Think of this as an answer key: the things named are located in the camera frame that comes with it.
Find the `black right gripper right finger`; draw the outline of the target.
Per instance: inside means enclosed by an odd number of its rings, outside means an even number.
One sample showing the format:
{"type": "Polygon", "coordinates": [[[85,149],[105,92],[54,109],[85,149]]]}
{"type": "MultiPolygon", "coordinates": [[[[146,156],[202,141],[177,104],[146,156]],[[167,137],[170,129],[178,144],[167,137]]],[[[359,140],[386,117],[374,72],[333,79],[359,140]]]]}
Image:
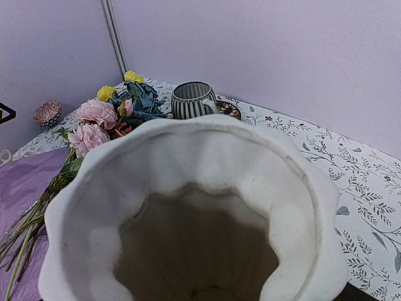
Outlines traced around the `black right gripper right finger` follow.
{"type": "Polygon", "coordinates": [[[340,301],[377,301],[377,299],[347,283],[340,293],[340,301]]]}

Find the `pink paper flower bouquet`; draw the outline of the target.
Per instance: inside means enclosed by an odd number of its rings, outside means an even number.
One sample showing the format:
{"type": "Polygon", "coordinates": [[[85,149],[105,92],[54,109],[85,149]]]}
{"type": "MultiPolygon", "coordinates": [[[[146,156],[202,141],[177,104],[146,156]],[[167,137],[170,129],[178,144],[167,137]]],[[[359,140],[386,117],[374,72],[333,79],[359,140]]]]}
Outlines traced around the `pink paper flower bouquet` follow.
{"type": "Polygon", "coordinates": [[[1,299],[37,300],[36,279],[47,249],[44,214],[78,174],[94,148],[165,117],[164,97],[132,70],[117,86],[105,85],[75,111],[71,128],[58,128],[63,146],[19,158],[1,168],[1,299]]]}

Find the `white ribbed vase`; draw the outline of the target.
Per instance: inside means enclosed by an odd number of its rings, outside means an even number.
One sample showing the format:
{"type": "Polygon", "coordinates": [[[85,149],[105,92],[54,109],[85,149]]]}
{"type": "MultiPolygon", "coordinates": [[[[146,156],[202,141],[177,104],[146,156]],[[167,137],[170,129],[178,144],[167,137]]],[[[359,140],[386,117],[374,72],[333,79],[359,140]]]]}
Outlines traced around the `white ribbed vase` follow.
{"type": "Polygon", "coordinates": [[[91,150],[48,205],[43,300],[333,300],[338,190],[285,134],[157,119],[91,150]]]}

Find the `pink peony flower stem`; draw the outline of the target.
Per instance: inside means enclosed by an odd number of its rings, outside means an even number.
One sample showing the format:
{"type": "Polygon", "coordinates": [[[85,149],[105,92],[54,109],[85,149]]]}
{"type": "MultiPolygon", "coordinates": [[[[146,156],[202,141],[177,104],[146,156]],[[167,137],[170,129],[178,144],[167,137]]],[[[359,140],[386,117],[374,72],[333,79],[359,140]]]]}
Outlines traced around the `pink peony flower stem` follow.
{"type": "Polygon", "coordinates": [[[78,174],[83,158],[92,149],[110,141],[107,131],[118,122],[113,105],[97,99],[83,103],[76,111],[76,118],[78,124],[75,129],[57,131],[68,141],[69,146],[61,171],[51,180],[44,193],[5,232],[1,238],[2,254],[12,248],[27,227],[43,218],[45,207],[78,174]]]}

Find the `cream printed ribbon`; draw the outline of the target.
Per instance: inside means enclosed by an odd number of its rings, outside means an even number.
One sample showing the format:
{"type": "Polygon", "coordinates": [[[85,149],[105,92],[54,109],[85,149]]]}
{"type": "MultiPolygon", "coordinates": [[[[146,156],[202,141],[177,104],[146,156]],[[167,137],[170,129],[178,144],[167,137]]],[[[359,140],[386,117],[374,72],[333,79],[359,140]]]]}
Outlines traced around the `cream printed ribbon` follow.
{"type": "Polygon", "coordinates": [[[12,161],[11,152],[7,149],[3,149],[0,152],[0,161],[1,161],[1,165],[7,164],[8,162],[12,161]]]}

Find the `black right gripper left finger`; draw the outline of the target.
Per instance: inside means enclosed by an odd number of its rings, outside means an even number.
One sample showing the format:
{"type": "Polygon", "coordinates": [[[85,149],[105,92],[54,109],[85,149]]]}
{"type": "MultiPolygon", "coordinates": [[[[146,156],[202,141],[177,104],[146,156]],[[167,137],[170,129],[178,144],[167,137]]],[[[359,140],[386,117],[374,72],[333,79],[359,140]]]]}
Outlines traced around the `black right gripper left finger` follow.
{"type": "Polygon", "coordinates": [[[16,118],[16,111],[8,107],[7,105],[0,103],[0,109],[1,109],[0,124],[9,122],[10,120],[16,118]]]}

